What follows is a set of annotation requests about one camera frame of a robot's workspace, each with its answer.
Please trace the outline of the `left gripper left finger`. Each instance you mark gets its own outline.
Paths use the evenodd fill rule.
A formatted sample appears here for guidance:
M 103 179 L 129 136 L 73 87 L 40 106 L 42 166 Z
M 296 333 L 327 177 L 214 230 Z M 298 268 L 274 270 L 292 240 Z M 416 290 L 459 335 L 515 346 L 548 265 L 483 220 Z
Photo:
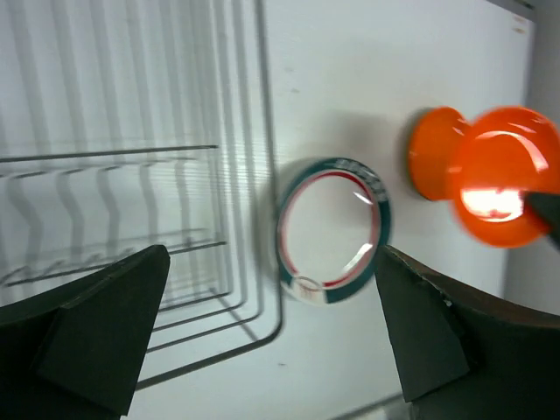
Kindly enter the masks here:
M 153 245 L 1 309 L 3 419 L 128 414 L 170 268 Z

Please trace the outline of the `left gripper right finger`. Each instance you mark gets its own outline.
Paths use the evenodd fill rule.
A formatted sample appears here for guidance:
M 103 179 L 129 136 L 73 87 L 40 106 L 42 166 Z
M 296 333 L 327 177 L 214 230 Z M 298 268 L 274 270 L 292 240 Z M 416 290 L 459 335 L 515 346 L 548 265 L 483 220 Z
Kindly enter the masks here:
M 375 281 L 416 419 L 557 419 L 559 317 L 511 303 L 391 246 Z

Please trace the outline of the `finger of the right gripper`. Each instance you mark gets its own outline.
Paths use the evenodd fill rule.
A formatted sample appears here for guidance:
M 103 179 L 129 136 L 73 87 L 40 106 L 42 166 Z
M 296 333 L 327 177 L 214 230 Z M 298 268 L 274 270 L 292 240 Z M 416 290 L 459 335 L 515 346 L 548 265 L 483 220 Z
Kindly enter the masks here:
M 524 202 L 550 228 L 548 237 L 556 250 L 559 250 L 560 235 L 560 196 L 551 192 L 526 192 Z

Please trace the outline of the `orange plastic plate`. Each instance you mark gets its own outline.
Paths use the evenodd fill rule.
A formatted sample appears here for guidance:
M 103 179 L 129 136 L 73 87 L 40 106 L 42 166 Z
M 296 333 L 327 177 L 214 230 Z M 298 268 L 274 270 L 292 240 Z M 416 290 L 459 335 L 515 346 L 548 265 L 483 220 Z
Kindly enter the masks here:
M 409 136 L 407 167 L 419 195 L 430 201 L 448 200 L 449 163 L 469 128 L 468 121 L 451 107 L 431 108 L 416 119 Z

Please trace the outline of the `white plate teal rim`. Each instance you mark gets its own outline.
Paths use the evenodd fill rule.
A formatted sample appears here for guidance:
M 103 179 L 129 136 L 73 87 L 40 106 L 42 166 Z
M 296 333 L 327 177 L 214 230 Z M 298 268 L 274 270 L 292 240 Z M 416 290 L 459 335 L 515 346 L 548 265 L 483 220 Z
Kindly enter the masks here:
M 284 290 L 308 305 L 336 305 L 375 276 L 375 256 L 389 243 L 389 193 L 378 174 L 348 157 L 287 165 L 273 234 Z

